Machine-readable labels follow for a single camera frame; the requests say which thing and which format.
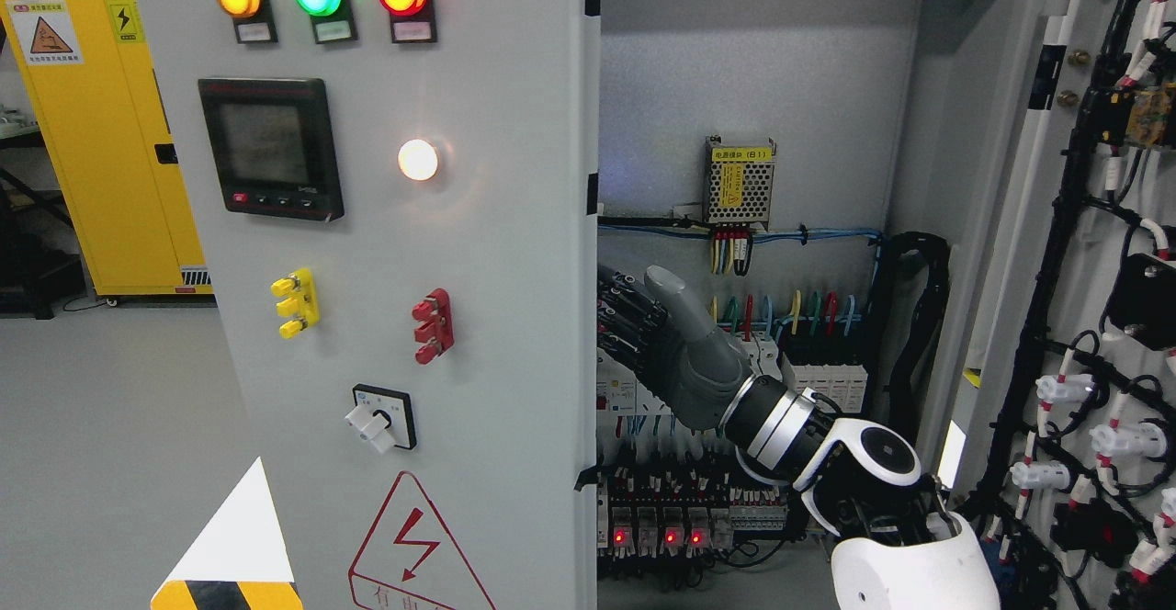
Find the yellow wire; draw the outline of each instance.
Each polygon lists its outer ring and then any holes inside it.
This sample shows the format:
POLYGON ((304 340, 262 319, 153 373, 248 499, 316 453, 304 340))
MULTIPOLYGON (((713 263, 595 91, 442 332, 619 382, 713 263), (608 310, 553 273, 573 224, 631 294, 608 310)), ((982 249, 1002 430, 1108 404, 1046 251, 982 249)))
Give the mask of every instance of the yellow wire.
POLYGON ((793 293, 793 335, 795 337, 796 329, 801 326, 801 293, 797 290, 793 293))

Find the yellow terminal connector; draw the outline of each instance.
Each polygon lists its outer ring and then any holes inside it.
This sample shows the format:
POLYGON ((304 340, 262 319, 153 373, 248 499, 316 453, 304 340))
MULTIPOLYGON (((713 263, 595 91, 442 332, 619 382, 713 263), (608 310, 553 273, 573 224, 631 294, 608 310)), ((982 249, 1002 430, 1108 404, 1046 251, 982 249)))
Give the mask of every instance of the yellow terminal connector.
POLYGON ((300 309, 302 309, 302 299, 298 296, 289 296, 285 301, 276 304, 278 316, 281 317, 294 317, 298 316, 300 309))
POLYGON ((314 328, 319 323, 319 299, 314 290, 314 276, 307 267, 300 267, 282 276, 269 287, 274 296, 282 299, 274 308, 278 316, 289 317, 279 333, 282 338, 294 338, 302 330, 314 328))
POLYGON ((302 330, 306 330, 306 321, 302 321, 301 317, 295 317, 294 321, 282 322, 278 333, 282 335, 282 338, 294 338, 302 333, 302 330))
POLYGON ((274 282, 269 287, 269 293, 273 293, 275 299, 280 299, 281 296, 288 296, 290 295, 290 293, 294 293, 296 290, 298 290, 298 280, 293 279, 293 276, 282 276, 281 280, 276 280, 276 282, 274 282))

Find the red wire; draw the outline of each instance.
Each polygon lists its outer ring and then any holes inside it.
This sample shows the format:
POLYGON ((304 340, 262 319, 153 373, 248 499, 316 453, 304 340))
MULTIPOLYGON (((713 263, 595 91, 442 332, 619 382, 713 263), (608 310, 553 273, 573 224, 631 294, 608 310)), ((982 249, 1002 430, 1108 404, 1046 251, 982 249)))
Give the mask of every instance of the red wire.
POLYGON ((837 326, 837 294, 836 291, 829 291, 826 296, 824 303, 824 316, 828 317, 829 322, 824 326, 826 337, 831 337, 833 329, 837 326))
POLYGON ((748 293, 747 308, 743 309, 743 341, 751 341, 751 295, 748 293))

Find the yellow cabinet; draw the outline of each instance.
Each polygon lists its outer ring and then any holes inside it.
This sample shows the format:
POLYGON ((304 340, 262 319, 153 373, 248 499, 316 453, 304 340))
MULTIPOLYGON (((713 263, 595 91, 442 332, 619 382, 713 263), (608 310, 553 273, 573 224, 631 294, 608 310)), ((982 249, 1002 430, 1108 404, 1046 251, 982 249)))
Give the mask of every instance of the yellow cabinet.
POLYGON ((135 0, 6 0, 4 25, 99 295, 211 293, 135 0))

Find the electrical hazard warning sign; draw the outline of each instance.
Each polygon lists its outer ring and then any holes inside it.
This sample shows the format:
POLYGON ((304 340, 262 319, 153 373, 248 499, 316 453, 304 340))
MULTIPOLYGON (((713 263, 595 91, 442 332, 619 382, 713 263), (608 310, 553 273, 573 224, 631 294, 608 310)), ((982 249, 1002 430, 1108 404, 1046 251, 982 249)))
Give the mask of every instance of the electrical hazard warning sign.
POLYGON ((496 610, 412 472, 400 472, 348 572, 366 610, 496 610))
POLYGON ((80 65, 81 46, 74 31, 69 8, 62 0, 8 2, 8 15, 16 40, 29 66, 80 65))
POLYGON ((111 28, 115 42, 142 42, 143 27, 139 21, 139 2, 135 0, 106 0, 111 13, 111 28))

